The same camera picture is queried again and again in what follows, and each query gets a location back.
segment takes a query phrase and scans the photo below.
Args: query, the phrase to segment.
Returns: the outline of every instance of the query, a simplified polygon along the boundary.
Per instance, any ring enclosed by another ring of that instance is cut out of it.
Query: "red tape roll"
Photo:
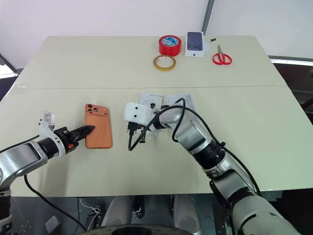
[[[158,51],[161,55],[177,56],[180,53],[181,39],[173,35],[166,35],[158,41]]]

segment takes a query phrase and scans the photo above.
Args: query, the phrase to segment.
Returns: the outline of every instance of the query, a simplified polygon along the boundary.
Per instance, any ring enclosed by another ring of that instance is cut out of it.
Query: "white bracket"
[[[147,125],[157,111],[159,111],[159,109],[151,109],[151,107],[143,104],[128,102],[124,112],[124,120]]]
[[[45,112],[43,118],[39,122],[39,135],[40,137],[50,138],[58,147],[58,154],[55,154],[54,157],[63,157],[65,155],[65,148],[60,140],[60,138],[53,133],[55,125],[55,115],[54,113]]]

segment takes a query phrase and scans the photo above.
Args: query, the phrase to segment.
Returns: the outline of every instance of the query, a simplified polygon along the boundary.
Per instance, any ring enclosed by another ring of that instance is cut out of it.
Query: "metal pole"
[[[209,27],[212,11],[213,11],[213,7],[214,7],[214,2],[215,2],[215,0],[209,0],[207,3],[207,8],[206,8],[204,21],[203,21],[203,25],[202,25],[202,30],[201,30],[204,35],[206,35],[207,29]]]

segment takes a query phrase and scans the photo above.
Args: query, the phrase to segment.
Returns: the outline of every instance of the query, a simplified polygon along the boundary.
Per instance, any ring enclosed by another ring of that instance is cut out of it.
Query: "smartphone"
[[[203,50],[202,34],[200,32],[187,33],[187,49],[188,50]]]
[[[111,148],[113,146],[109,109],[103,106],[85,105],[85,125],[95,126],[86,137],[87,148]]]

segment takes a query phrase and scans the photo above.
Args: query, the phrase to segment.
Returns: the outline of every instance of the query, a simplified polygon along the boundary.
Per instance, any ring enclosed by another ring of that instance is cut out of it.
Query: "red scissors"
[[[217,49],[218,49],[219,53],[216,53],[213,56],[213,63],[217,64],[217,65],[230,65],[231,62],[233,62],[231,57],[222,52],[220,45],[217,46]]]

